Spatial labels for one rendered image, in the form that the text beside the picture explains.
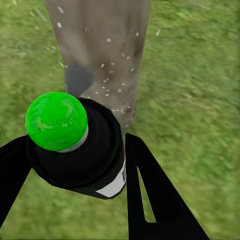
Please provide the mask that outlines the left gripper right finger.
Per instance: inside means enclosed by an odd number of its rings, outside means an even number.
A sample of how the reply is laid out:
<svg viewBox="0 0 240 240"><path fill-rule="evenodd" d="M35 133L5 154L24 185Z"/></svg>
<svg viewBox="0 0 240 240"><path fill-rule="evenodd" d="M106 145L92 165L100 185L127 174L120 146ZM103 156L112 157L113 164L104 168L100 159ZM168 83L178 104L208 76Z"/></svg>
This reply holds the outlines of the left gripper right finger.
<svg viewBox="0 0 240 240"><path fill-rule="evenodd" d="M145 142L124 139L129 240L210 240ZM145 220L137 167L156 223Z"/></svg>

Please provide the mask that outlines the pesticide atomizer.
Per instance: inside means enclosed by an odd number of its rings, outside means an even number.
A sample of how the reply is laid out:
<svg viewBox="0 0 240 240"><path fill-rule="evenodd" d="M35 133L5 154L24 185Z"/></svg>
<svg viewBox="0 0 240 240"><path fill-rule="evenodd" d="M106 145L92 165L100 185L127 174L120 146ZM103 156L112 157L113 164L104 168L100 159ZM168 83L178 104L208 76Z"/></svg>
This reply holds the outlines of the pesticide atomizer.
<svg viewBox="0 0 240 240"><path fill-rule="evenodd" d="M120 123L103 104L80 97L95 82L92 72L69 64L64 73L66 92L42 94L26 112L29 164L54 187L112 200L127 182Z"/></svg>

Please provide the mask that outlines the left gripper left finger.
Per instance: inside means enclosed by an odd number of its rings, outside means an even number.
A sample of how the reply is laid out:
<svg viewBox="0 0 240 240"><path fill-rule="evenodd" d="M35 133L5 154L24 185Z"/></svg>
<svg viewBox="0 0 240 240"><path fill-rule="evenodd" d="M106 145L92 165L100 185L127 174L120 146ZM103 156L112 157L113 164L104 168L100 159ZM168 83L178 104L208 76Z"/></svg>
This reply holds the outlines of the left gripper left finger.
<svg viewBox="0 0 240 240"><path fill-rule="evenodd" d="M30 172L28 135L0 147L0 228Z"/></svg>

